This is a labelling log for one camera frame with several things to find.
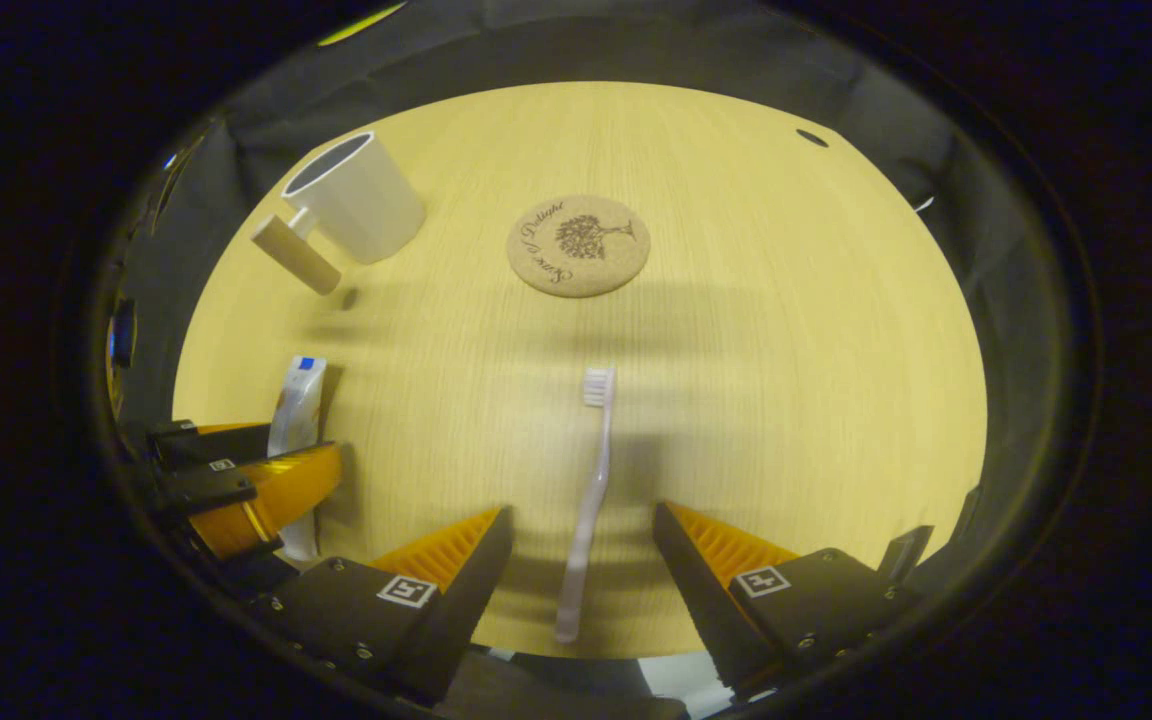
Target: dark background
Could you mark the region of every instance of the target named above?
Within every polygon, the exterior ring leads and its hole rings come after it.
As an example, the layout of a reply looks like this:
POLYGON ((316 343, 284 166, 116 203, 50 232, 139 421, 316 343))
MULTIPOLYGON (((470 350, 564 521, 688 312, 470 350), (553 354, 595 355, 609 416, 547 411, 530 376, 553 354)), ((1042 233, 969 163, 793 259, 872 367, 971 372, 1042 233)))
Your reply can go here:
MULTIPOLYGON (((73 400, 84 278, 120 202, 183 122, 365 14, 331 5, 0 6, 0 717, 361 714, 180 592, 73 400)), ((972 623, 814 707, 1152 717, 1152 5, 794 9, 1009 128, 1087 238, 1105 332, 1100 418, 1061 523, 972 623)))

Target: tree print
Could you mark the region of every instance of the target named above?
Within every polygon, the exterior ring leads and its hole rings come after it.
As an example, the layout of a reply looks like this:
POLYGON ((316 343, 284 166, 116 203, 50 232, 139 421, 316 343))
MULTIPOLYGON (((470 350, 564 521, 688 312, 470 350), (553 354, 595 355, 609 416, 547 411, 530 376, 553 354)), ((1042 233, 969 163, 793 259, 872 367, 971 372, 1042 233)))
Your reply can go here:
POLYGON ((576 215, 558 226, 558 247, 571 258, 604 260, 602 236, 617 232, 634 237, 634 223, 626 220, 623 228, 604 228, 594 215, 576 215))

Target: toothbrush handle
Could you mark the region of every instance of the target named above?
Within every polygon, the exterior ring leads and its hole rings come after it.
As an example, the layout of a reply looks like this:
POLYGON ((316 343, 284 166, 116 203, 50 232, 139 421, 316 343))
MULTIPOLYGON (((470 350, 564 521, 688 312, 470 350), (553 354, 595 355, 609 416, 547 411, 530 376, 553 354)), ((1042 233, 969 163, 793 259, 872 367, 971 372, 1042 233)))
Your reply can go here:
POLYGON ((585 575, 589 574, 589 551, 594 544, 594 521, 598 520, 602 495, 607 492, 608 438, 602 438, 602 452, 599 452, 598 470, 585 488, 585 498, 581 500, 579 520, 576 523, 576 535, 573 537, 571 552, 567 553, 567 571, 563 574, 563 586, 558 592, 558 622, 554 623, 554 639, 570 643, 579 634, 579 606, 585 594, 585 575))

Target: black fabric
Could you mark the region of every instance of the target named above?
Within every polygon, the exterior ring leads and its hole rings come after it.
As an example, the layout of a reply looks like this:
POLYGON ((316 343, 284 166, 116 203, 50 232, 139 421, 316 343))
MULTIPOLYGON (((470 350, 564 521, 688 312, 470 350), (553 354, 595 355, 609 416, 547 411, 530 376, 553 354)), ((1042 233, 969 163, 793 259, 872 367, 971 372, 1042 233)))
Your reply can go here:
POLYGON ((312 147, 447 97, 594 79, 719 92, 835 128, 920 209, 972 311, 988 393, 978 511, 957 548, 910 577, 924 591, 948 582, 1020 510, 1060 437, 1069 268, 1038 209, 945 111, 758 3, 416 0, 347 40, 287 58, 221 104, 156 232, 142 223, 132 238, 126 291, 141 308, 141 346, 123 419, 169 419, 180 347, 212 266, 312 147))

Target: white cup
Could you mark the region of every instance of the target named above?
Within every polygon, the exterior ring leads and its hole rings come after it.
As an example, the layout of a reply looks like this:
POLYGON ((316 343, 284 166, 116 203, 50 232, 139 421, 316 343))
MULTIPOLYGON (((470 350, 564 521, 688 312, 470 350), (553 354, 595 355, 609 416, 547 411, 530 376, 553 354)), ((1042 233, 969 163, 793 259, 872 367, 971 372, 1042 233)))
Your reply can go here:
POLYGON ((376 263, 407 245, 425 209, 376 132, 335 143, 283 187, 300 209, 288 223, 301 240, 316 225, 359 263, 376 263))

